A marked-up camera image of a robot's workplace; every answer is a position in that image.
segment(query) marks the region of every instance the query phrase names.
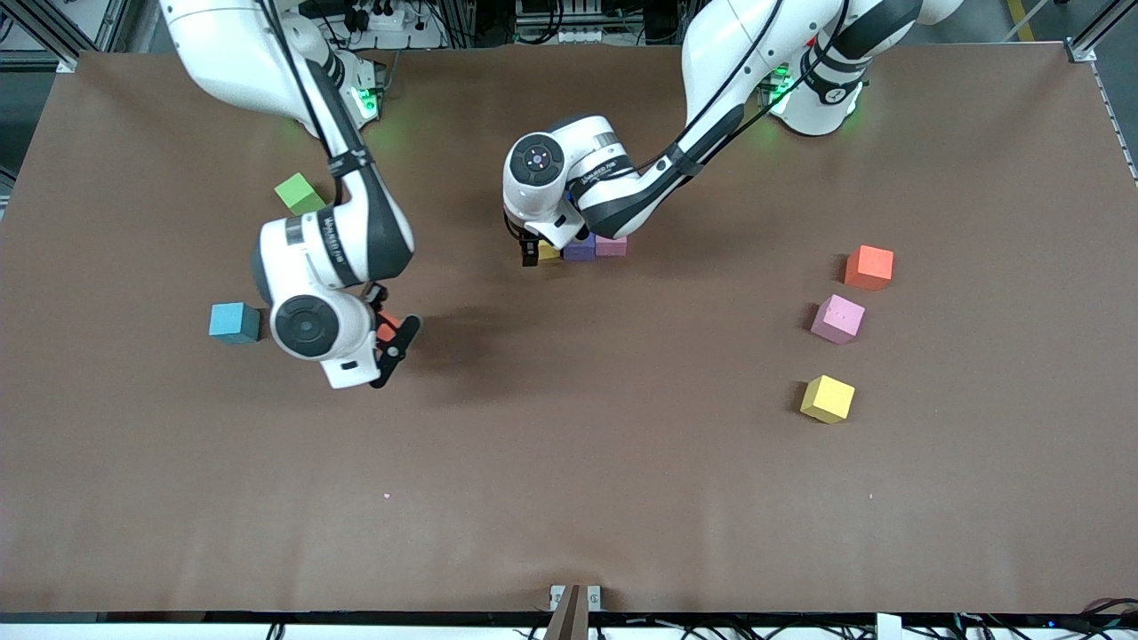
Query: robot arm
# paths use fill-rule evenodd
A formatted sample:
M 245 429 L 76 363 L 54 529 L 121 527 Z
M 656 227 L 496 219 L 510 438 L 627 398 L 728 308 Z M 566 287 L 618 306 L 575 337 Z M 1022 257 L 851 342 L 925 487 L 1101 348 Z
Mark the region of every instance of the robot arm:
M 270 19 L 272 11 L 254 0 L 166 5 L 171 35 L 195 82 L 223 101 L 315 130 L 329 172 L 351 194 L 346 203 L 262 227 L 253 274 L 271 306 L 273 338 L 289 354 L 320 362 L 335 388 L 381 386 L 390 366 L 376 356 L 378 303 L 341 289 L 398 276 L 414 240 L 324 67 L 291 44 L 315 27 L 288 16 Z
M 781 117 L 800 133 L 833 131 L 852 110 L 869 58 L 900 40 L 918 11 L 940 19 L 959 0 L 924 5 L 931 7 L 924 10 L 921 0 L 712 0 L 684 36 L 686 126 L 643 173 L 600 115 L 562 121 L 514 143 L 502 197 L 523 263 L 533 263 L 525 259 L 538 238 L 562 248 L 587 231 L 620 238 L 638 229 L 733 139 L 756 85 L 795 57 L 805 85 L 790 92 L 799 100 Z

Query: red-orange cube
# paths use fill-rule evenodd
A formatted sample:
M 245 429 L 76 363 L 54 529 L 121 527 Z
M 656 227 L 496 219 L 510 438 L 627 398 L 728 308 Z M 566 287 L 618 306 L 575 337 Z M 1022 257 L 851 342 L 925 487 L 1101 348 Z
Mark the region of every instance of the red-orange cube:
M 893 252 L 861 245 L 846 261 L 846 284 L 880 292 L 893 279 Z

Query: brown table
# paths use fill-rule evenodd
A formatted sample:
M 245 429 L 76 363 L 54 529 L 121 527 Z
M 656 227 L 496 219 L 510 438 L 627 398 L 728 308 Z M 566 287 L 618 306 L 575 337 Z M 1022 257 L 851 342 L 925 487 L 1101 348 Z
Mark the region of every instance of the brown table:
M 899 48 L 825 139 L 762 123 L 629 257 L 523 270 L 512 141 L 575 112 L 634 159 L 683 121 L 677 50 L 405 55 L 365 136 L 419 251 L 424 334 L 328 388 L 256 301 L 272 187 L 315 141 L 178 60 L 60 76 L 0 224 L 0 609 L 1078 610 L 1138 592 L 1138 191 L 1055 44 Z M 330 182 L 318 186 L 327 195 Z M 881 293 L 835 280 L 897 252 Z M 840 292 L 847 346 L 806 330 Z M 852 416 L 795 412 L 803 381 Z

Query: light blue cube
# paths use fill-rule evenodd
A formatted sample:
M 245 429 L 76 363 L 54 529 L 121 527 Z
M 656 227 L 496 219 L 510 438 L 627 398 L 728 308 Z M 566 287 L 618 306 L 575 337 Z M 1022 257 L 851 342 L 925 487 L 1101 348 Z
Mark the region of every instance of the light blue cube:
M 241 302 L 215 304 L 209 312 L 209 337 L 225 344 L 249 344 L 261 336 L 261 313 Z

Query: cube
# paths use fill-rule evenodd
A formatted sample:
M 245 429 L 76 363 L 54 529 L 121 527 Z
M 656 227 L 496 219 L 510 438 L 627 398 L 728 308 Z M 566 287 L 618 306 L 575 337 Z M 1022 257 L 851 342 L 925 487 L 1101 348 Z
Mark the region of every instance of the cube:
M 596 237 L 597 257 L 621 257 L 628 253 L 628 236 L 611 240 L 609 238 Z
M 853 387 L 830 376 L 819 376 L 807 385 L 800 411 L 833 425 L 849 417 L 852 401 Z
M 324 208 L 324 200 L 316 195 L 316 190 L 299 173 L 294 173 L 291 178 L 278 184 L 274 190 L 284 206 L 292 212 L 292 215 L 304 215 Z
M 865 315 L 864 306 L 833 295 L 818 307 L 810 331 L 834 344 L 846 344 L 857 336 L 863 315 Z
M 596 260 L 596 236 L 589 233 L 579 243 L 569 243 L 561 249 L 561 257 L 574 262 Z
M 880 292 L 893 279 L 893 252 L 861 245 L 846 261 L 846 284 Z
M 556 247 L 554 247 L 553 245 L 546 243 L 545 240 L 538 240 L 537 241 L 537 260 L 538 261 L 556 260 L 559 257 L 561 257 L 561 252 L 559 252 Z
M 242 302 L 215 304 L 209 312 L 209 337 L 225 344 L 248 344 L 261 338 L 261 312 Z

